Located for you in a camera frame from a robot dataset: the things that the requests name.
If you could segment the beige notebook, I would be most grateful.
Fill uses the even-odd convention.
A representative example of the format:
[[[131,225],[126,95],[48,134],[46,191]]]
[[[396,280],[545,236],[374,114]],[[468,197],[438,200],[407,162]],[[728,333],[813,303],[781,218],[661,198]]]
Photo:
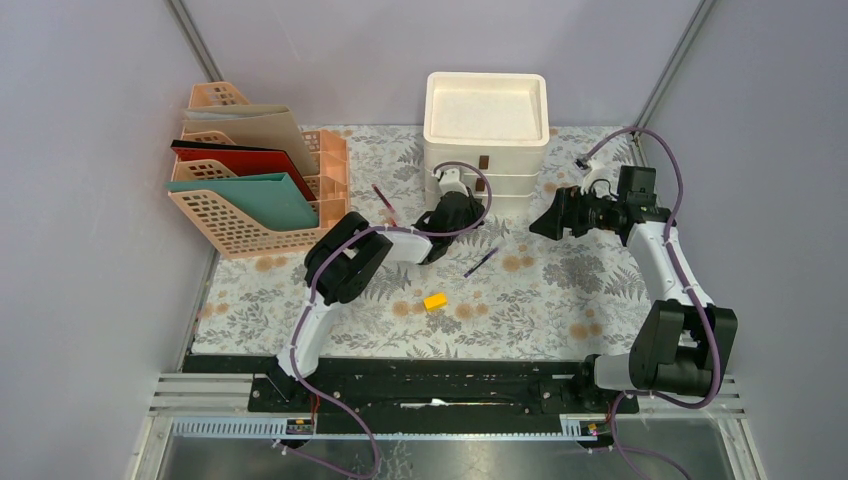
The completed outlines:
[[[303,176],[317,175],[293,113],[285,105],[224,105],[187,108],[186,133],[219,131],[235,144],[285,151]]]

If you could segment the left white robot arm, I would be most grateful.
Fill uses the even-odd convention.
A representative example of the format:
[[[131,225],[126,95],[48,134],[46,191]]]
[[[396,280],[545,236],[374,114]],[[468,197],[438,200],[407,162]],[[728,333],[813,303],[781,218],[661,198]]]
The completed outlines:
[[[372,225],[357,211],[345,214],[306,254],[304,309],[289,340],[276,355],[279,376],[272,398],[288,411],[309,401],[308,376],[318,367],[322,346],[338,309],[358,298],[385,262],[429,265],[454,241],[484,223],[493,194],[484,200],[461,180],[465,165],[448,161],[431,175],[441,192],[436,207],[411,226]]]

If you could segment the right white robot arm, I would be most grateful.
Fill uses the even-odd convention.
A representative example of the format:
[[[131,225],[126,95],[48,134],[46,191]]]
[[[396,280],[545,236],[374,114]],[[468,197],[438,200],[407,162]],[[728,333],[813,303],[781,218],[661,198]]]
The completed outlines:
[[[652,303],[628,353],[586,359],[586,377],[575,382],[573,396],[589,412],[607,405],[613,391],[710,398],[735,340],[735,313],[716,306],[698,286],[671,212],[658,206],[654,186],[653,169],[625,166],[615,194],[560,188],[529,227],[551,240],[593,229],[616,234],[636,260]]]

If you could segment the white three-drawer cabinet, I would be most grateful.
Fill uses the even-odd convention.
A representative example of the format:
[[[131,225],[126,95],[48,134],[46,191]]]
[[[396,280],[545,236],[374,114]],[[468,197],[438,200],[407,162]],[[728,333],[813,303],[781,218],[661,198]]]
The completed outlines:
[[[489,186],[465,169],[461,181],[491,212],[527,213],[550,141],[547,85],[538,74],[433,72],[427,79],[423,123],[425,200],[438,202],[434,168],[456,161],[483,172]]]

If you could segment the red ring binder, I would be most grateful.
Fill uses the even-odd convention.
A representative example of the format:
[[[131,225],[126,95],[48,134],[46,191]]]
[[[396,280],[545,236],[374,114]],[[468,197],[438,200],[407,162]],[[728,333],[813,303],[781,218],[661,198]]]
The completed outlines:
[[[307,201],[317,196],[284,150],[173,140],[180,180],[221,179],[286,173]]]

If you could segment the teal folder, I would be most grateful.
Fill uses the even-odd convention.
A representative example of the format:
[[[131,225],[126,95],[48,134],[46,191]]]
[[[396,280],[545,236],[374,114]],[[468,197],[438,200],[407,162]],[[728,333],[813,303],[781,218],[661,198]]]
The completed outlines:
[[[172,193],[212,191],[263,227],[273,231],[302,230],[319,226],[319,215],[286,173],[170,181],[165,187]]]

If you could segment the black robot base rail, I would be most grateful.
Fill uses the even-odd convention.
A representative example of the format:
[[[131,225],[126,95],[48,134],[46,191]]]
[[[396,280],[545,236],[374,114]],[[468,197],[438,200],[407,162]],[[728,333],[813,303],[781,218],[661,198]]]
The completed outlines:
[[[324,435],[356,434],[357,421],[374,434],[534,435],[562,432],[563,415],[636,414],[635,398],[589,381],[588,361],[322,358],[306,381],[320,398],[286,375],[271,356],[192,355],[182,370],[250,374],[251,413],[303,414]]]

